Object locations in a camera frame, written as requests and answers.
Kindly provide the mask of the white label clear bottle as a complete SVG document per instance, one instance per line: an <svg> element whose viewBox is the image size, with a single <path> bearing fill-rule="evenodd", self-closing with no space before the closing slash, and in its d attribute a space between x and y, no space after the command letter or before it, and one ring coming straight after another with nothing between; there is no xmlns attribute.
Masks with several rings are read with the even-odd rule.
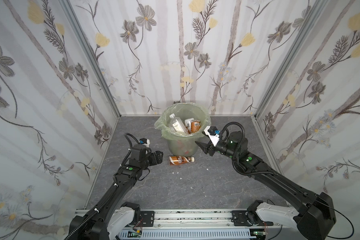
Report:
<svg viewBox="0 0 360 240"><path fill-rule="evenodd" d="M187 128L188 131L191 131L191 124L192 122L194 121L195 119L194 118L188 118L186 119L184 122L185 122L185 126Z"/></svg>

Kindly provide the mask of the clear square bottle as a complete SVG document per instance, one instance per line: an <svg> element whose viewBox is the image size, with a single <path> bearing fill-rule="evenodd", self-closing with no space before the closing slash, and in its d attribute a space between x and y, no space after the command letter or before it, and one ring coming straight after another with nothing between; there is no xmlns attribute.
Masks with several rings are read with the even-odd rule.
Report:
<svg viewBox="0 0 360 240"><path fill-rule="evenodd" d="M183 121L175 114L170 114L170 124L177 133L188 134L188 130L185 127Z"/></svg>

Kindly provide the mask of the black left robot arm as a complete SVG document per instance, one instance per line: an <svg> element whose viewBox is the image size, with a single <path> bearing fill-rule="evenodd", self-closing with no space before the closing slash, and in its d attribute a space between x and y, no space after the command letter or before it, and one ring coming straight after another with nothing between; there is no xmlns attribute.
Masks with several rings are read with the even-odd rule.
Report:
<svg viewBox="0 0 360 240"><path fill-rule="evenodd" d="M127 226L142 223L138 204L122 203L124 196L143 180L144 171L163 162L163 152L153 152L150 140L138 140L132 134L124 134L129 150L120 168L113 175L113 183L97 204L83 216L75 216L70 223L66 240L118 240L119 233Z"/></svg>

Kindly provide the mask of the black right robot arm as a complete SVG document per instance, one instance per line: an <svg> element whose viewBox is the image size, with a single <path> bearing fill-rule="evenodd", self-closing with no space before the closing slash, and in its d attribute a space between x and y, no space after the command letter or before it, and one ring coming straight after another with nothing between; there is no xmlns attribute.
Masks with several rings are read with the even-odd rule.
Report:
<svg viewBox="0 0 360 240"><path fill-rule="evenodd" d="M206 155L219 153L230 158L238 174L264 184L289 203L289 207L282 207L256 200L242 218L246 224L280 224L298 230L307 240L324 240L330 236L339 213L332 198L324 192L316 194L299 186L251 153L240 123L227 123L221 131L215 126L205 126L202 133L209 142L196 144Z"/></svg>

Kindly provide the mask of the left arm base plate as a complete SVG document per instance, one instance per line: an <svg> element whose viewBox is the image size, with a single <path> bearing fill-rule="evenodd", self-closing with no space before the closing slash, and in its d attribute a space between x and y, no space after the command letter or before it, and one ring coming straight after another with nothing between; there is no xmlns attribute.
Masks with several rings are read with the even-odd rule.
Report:
<svg viewBox="0 0 360 240"><path fill-rule="evenodd" d="M154 211L142 211L140 212L140 216L138 217L137 222L134 224L134 228L153 227L154 220L155 220Z"/></svg>

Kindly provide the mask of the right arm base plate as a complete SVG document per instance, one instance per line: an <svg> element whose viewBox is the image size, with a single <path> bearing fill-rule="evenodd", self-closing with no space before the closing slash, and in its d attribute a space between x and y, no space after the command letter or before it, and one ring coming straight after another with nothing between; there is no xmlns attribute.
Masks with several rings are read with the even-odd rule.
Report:
<svg viewBox="0 0 360 240"><path fill-rule="evenodd" d="M264 222L254 211L232 211L232 222L235 227L273 226L272 222Z"/></svg>

